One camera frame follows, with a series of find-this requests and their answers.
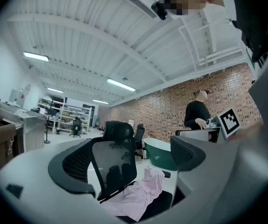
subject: green container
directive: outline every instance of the green container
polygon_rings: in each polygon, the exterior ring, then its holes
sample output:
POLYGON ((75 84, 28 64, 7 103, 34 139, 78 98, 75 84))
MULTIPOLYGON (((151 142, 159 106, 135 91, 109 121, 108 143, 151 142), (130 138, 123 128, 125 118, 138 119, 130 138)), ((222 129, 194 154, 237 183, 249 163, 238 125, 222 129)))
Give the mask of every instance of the green container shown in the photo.
POLYGON ((144 146, 151 163, 170 171, 177 171, 177 165, 171 157, 170 144, 154 138, 145 138, 144 146))

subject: ceiling light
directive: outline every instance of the ceiling light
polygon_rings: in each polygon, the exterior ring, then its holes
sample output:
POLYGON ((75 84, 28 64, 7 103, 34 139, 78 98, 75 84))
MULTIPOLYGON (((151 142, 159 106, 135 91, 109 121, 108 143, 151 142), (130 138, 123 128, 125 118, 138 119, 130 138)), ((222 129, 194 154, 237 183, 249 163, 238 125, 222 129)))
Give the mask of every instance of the ceiling light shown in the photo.
POLYGON ((29 58, 38 59, 38 60, 42 60, 46 62, 49 61, 49 58, 47 56, 42 56, 40 54, 26 52, 26 51, 24 51, 23 53, 24 53, 24 56, 29 57, 29 58))
POLYGON ((52 89, 52 88, 47 88, 48 90, 50 91, 56 91, 56 92, 59 92, 59 93, 63 93, 63 91, 58 91, 58 90, 55 90, 55 89, 52 89))
POLYGON ((104 101, 99 101, 99 100, 95 100, 95 99, 93 99, 93 101, 94 102, 99 102, 99 103, 102 103, 102 104, 106 104, 106 105, 108 105, 109 103, 107 103, 107 102, 104 102, 104 101))
POLYGON ((132 88, 132 87, 130 87, 130 86, 127 86, 127 85, 125 85, 125 84, 119 83, 119 82, 117 82, 117 81, 115 81, 115 80, 112 80, 112 79, 108 79, 107 82, 109 82, 109 83, 111 83, 111 84, 114 84, 114 85, 117 85, 117 86, 119 86, 119 87, 122 87, 122 88, 124 88, 124 89, 127 89, 127 90, 129 90, 129 91, 135 91, 135 90, 136 90, 136 89, 134 89, 134 88, 132 88))

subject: man in black shirt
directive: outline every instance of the man in black shirt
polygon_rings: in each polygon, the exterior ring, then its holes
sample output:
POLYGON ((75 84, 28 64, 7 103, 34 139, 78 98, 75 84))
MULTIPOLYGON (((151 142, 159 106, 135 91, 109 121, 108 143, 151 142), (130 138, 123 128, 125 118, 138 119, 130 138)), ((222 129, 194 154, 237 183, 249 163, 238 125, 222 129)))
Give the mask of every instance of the man in black shirt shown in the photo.
POLYGON ((186 107, 186 116, 184 125, 190 127, 192 130, 205 129, 207 119, 211 118, 211 115, 204 105, 204 102, 208 100, 209 91, 198 90, 194 93, 195 100, 190 102, 186 107))

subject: black cap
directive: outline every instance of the black cap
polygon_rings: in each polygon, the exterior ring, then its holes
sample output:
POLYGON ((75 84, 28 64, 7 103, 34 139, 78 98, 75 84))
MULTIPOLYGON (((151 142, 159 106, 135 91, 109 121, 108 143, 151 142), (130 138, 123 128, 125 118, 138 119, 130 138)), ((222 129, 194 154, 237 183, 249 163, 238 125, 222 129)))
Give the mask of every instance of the black cap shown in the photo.
POLYGON ((199 92, 199 91, 201 91, 201 90, 205 91, 207 94, 209 94, 209 93, 210 93, 210 91, 209 91, 209 90, 205 90, 205 89, 198 89, 196 92, 194 92, 194 93, 193 93, 193 95, 195 95, 197 92, 199 92))

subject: shelving unit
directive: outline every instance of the shelving unit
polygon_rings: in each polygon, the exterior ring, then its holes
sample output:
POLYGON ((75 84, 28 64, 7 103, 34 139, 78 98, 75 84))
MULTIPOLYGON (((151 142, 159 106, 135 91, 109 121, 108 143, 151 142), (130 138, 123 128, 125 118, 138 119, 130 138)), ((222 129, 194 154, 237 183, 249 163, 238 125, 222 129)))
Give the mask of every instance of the shelving unit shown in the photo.
MULTIPOLYGON (((38 106, 42 108, 49 108, 51 102, 52 100, 41 98, 39 100, 38 106)), ((51 107, 52 109, 59 110, 60 113, 60 118, 57 120, 57 129, 71 132, 71 126, 73 124, 72 121, 75 119, 75 117, 79 117, 82 121, 82 134, 89 131, 92 108, 76 107, 58 101, 53 101, 53 103, 61 105, 61 108, 56 108, 54 106, 51 107)))

